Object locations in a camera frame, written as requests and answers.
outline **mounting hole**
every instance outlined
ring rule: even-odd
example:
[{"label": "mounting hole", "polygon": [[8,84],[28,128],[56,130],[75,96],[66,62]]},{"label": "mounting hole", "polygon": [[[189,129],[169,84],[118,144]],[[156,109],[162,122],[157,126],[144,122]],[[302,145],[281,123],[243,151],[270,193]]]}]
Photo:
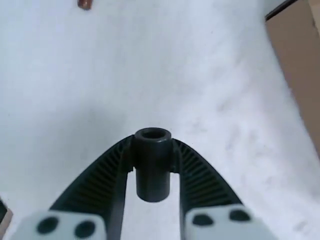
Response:
[{"label": "mounting hole", "polygon": [[59,220],[55,216],[50,216],[43,219],[37,226],[36,230],[39,234],[49,234],[58,226]]},{"label": "mounting hole", "polygon": [[236,222],[248,222],[251,217],[243,210],[232,210],[229,215],[230,220]]},{"label": "mounting hole", "polygon": [[146,129],[141,133],[145,139],[161,139],[166,136],[166,131],[159,128]]},{"label": "mounting hole", "polygon": [[80,239],[88,238],[95,233],[96,225],[92,221],[83,221],[79,223],[74,231],[74,235]]},{"label": "mounting hole", "polygon": [[206,214],[198,214],[194,216],[192,223],[197,226],[211,226],[214,221]]}]

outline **white floor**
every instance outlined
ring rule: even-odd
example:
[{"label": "white floor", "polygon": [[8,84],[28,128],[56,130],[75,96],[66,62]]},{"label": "white floor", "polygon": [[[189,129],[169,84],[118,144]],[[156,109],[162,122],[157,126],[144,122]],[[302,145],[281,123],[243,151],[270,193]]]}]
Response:
[{"label": "white floor", "polygon": [[[158,126],[201,153],[279,239],[320,239],[320,162],[257,0],[3,1],[0,195],[47,209],[102,152]],[[122,239],[179,239],[178,176],[146,204],[128,179]]]}]

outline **brown cardboard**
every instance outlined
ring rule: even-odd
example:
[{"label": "brown cardboard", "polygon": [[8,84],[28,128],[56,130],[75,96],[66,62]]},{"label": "brown cardboard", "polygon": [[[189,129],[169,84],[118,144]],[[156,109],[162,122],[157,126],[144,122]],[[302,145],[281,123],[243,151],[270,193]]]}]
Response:
[{"label": "brown cardboard", "polygon": [[269,19],[266,26],[285,79],[320,154],[320,38],[309,2],[292,3]]},{"label": "brown cardboard", "polygon": [[319,30],[320,29],[320,0],[310,0],[309,3],[313,13],[313,18],[315,20],[315,25]]}]

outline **black cylinder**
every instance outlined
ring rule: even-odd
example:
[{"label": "black cylinder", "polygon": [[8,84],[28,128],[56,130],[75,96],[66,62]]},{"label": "black cylinder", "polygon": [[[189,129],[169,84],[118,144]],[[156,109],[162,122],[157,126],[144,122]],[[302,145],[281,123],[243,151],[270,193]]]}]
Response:
[{"label": "black cylinder", "polygon": [[173,155],[171,133],[156,127],[141,129],[135,133],[132,147],[137,195],[150,203],[166,199]]}]

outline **gray object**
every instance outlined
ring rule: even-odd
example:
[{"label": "gray object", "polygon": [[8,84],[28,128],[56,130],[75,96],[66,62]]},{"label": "gray object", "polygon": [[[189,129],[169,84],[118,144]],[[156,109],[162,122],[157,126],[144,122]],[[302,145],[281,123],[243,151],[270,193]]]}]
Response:
[{"label": "gray object", "polygon": [[276,240],[243,205],[192,209],[185,218],[186,240]]},{"label": "gray object", "polygon": [[22,221],[11,240],[106,240],[103,219],[98,215],[44,211]]},{"label": "gray object", "polygon": [[[94,231],[90,224],[81,230],[81,226],[88,222],[94,224]],[[46,211],[26,218],[11,240],[57,239],[106,240],[107,232],[103,219],[98,215]],[[246,207],[241,204],[233,204],[196,208],[188,212],[185,218],[185,239],[276,240],[277,238]]]}]

